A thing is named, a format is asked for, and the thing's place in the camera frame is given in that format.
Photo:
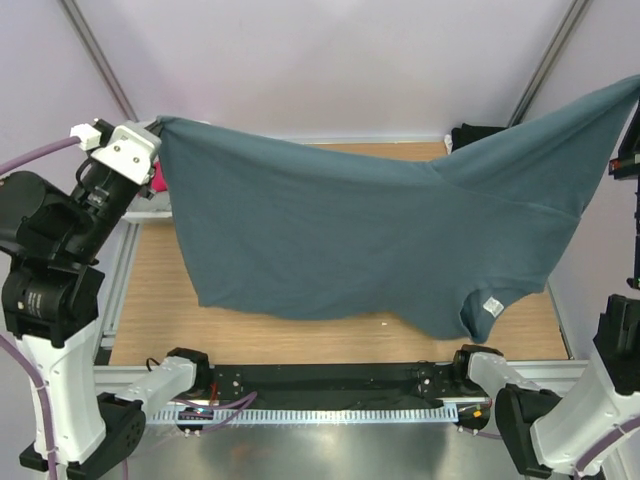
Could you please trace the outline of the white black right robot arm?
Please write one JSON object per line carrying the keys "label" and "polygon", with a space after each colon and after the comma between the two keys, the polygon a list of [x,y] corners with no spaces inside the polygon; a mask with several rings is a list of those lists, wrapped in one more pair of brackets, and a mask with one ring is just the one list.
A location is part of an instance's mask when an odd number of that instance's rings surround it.
{"label": "white black right robot arm", "polygon": [[[639,175],[637,101],[566,107],[453,154],[490,156],[488,182],[502,176],[504,163],[526,172],[512,198],[579,220],[603,173],[617,180]],[[496,350],[465,345],[456,353],[452,387],[464,396],[482,388],[493,396],[496,425],[520,473],[595,475],[638,430],[638,301],[610,296],[593,342],[587,367],[564,397],[526,381]]]}

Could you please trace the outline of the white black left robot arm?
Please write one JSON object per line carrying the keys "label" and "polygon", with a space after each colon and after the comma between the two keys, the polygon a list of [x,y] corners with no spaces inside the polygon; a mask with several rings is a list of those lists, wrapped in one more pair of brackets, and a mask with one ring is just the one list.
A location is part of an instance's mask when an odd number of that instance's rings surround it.
{"label": "white black left robot arm", "polygon": [[100,478],[134,452],[150,416],[180,395],[199,400],[211,390],[208,356],[185,348],[118,393],[95,390],[97,255],[138,192],[92,160],[71,193],[29,171],[1,181],[1,249],[11,259],[1,302],[36,409],[24,467]]}

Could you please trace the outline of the teal blue t-shirt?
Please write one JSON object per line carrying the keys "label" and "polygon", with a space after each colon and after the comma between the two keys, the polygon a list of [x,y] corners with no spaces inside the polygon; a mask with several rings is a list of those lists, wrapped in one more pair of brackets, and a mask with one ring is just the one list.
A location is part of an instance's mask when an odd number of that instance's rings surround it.
{"label": "teal blue t-shirt", "polygon": [[638,98],[631,76],[421,162],[163,117],[159,160],[198,302],[292,320],[392,313],[483,343],[544,289]]}

